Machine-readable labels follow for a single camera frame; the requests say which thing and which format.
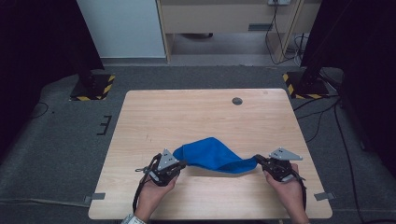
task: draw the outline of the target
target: person's left hand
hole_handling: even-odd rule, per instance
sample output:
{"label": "person's left hand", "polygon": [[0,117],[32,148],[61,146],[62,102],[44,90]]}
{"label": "person's left hand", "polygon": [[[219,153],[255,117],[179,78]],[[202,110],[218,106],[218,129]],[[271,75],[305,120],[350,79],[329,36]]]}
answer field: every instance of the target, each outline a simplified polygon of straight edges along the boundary
{"label": "person's left hand", "polygon": [[147,182],[139,195],[136,211],[134,215],[144,222],[149,221],[149,217],[155,211],[158,204],[165,196],[165,194],[175,187],[177,176],[174,177],[167,186],[158,187],[154,182]]}

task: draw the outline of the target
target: blue cloth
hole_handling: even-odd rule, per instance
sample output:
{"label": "blue cloth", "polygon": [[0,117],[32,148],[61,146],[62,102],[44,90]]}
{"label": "blue cloth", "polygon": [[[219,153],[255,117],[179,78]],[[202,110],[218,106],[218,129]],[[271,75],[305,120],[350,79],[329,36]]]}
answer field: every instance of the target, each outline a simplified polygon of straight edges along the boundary
{"label": "blue cloth", "polygon": [[254,157],[243,160],[214,137],[183,145],[173,155],[190,166],[229,174],[244,173],[257,166]]}

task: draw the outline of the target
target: wooden desk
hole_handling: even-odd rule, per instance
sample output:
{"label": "wooden desk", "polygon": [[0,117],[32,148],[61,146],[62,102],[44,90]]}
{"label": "wooden desk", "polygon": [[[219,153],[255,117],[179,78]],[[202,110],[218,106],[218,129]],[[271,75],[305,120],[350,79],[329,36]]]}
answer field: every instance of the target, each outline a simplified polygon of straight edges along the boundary
{"label": "wooden desk", "polygon": [[[281,40],[275,27],[268,34],[277,61],[283,60],[292,34],[311,31],[320,4],[321,0],[290,0],[290,5],[277,8],[276,27]],[[270,26],[275,14],[268,0],[157,0],[157,7],[168,62],[174,34],[257,32],[249,27]]]}
{"label": "wooden desk", "polygon": [[[241,105],[232,99],[239,97]],[[214,136],[241,158],[268,156],[284,147],[300,156],[306,179],[307,214],[332,215],[329,202],[315,200],[323,192],[300,127],[284,90],[129,91],[126,95],[96,193],[92,219],[122,219],[143,176],[134,170],[149,165],[166,147],[178,147]],[[286,211],[266,183],[262,168],[243,175],[226,175],[186,167],[177,185],[165,196],[153,219],[266,219],[286,218]]]}

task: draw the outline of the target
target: wooden tabletop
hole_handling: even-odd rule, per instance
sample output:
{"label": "wooden tabletop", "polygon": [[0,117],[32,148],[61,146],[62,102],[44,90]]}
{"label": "wooden tabletop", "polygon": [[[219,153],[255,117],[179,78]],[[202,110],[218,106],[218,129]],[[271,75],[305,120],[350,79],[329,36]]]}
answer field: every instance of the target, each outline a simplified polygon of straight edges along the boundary
{"label": "wooden tabletop", "polygon": [[[233,104],[233,98],[242,100]],[[317,170],[304,141],[289,97],[281,89],[129,91],[107,152],[93,200],[92,219],[123,219],[132,213],[139,180],[135,169],[148,166],[164,148],[171,152],[209,136],[243,159],[283,147],[302,156],[300,175],[306,179],[310,218],[332,215]],[[262,168],[229,175],[186,167],[175,188],[163,199],[152,219],[287,218]]]}

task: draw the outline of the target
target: wall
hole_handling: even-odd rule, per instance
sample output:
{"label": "wall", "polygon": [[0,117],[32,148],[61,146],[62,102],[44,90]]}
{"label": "wall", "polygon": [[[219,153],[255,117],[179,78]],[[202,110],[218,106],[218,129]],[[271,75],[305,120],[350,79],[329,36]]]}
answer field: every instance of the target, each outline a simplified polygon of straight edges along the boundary
{"label": "wall", "polygon": [[165,58],[155,0],[78,0],[101,58]]}

